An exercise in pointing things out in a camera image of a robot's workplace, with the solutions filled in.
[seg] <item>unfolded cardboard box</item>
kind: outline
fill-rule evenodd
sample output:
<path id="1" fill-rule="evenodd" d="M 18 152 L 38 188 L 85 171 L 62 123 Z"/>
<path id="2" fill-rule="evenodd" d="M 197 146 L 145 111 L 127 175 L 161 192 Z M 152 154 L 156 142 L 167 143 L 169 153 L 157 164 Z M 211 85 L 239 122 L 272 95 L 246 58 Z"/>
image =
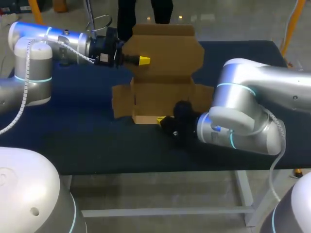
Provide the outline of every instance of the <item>unfolded cardboard box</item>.
<path id="1" fill-rule="evenodd" d="M 191 77 L 204 59 L 191 25 L 136 25 L 123 53 L 150 57 L 151 62 L 126 65 L 134 77 L 130 84 L 112 88 L 115 118 L 132 116 L 136 124 L 157 124 L 157 117 L 173 115 L 180 100 L 190 101 L 197 112 L 210 108 L 213 88 L 194 84 Z"/>

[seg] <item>black pants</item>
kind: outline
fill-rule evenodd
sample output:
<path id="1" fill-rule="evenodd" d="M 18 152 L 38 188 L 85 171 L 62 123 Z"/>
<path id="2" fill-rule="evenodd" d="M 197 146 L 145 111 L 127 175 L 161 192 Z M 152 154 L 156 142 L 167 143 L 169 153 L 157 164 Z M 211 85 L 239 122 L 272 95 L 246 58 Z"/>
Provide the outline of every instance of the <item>black pants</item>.
<path id="1" fill-rule="evenodd" d="M 118 0 L 118 35 L 120 40 L 127 41 L 132 36 L 136 24 L 136 0 Z M 156 23 L 170 23 L 173 11 L 173 0 L 151 0 Z"/>

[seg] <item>black table surface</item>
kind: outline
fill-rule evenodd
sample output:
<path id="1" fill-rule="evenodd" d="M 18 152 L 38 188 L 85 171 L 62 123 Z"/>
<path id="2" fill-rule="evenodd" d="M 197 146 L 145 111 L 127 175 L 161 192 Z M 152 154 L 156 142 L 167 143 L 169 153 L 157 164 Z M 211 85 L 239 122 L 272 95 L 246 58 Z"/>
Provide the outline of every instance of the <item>black table surface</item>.
<path id="1" fill-rule="evenodd" d="M 224 63 L 246 58 L 285 67 L 271 41 L 210 41 L 203 67 L 193 74 L 196 83 L 216 86 Z M 60 174 L 269 169 L 275 157 L 191 141 L 178 146 L 157 125 L 135 125 L 130 117 L 113 118 L 111 87 L 129 83 L 125 68 L 60 67 L 53 71 L 52 98 L 28 107 L 0 146 L 37 151 Z M 287 150 L 277 168 L 311 166 L 311 115 L 264 102 L 287 131 Z M 17 112 L 0 117 L 8 124 Z"/>

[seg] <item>gray floor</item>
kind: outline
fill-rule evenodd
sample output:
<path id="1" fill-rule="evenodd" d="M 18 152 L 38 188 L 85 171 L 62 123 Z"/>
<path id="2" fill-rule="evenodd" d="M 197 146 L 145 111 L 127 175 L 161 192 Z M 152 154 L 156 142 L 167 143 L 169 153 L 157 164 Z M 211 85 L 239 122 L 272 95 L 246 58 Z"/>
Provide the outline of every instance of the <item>gray floor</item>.
<path id="1" fill-rule="evenodd" d="M 94 14 L 111 14 L 116 26 L 117 1 L 93 0 Z M 175 0 L 173 23 L 191 23 L 199 40 L 273 40 L 280 44 L 284 27 L 295 0 Z M 43 13 L 47 25 L 83 31 L 87 20 L 82 0 L 69 2 L 69 13 Z M 138 0 L 137 21 L 153 23 L 148 0 Z M 21 20 L 33 22 L 30 14 Z M 104 20 L 96 22 L 99 26 Z M 307 2 L 294 33 L 287 58 L 294 66 L 311 69 L 311 2 Z M 1 31 L 0 59 L 6 56 L 1 77 L 7 77 L 14 66 L 7 46 L 6 27 Z M 257 193 L 267 178 L 267 171 L 250 171 L 251 188 Z M 288 178 L 279 193 L 294 183 Z M 233 172 L 178 172 L 75 176 L 72 192 L 81 209 L 233 206 L 240 204 Z M 89 233 L 255 233 L 246 229 L 242 215 L 111 217 L 87 219 Z"/>

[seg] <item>small screw hole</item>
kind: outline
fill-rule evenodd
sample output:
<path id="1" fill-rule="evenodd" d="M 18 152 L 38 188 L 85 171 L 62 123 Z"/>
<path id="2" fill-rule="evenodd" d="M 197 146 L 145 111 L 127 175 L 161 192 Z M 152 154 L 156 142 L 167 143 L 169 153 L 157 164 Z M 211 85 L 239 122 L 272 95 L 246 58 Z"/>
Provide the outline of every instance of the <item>small screw hole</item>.
<path id="1" fill-rule="evenodd" d="M 33 215 L 33 216 L 38 216 L 39 215 L 39 210 L 37 208 L 31 208 L 30 209 L 30 213 Z"/>

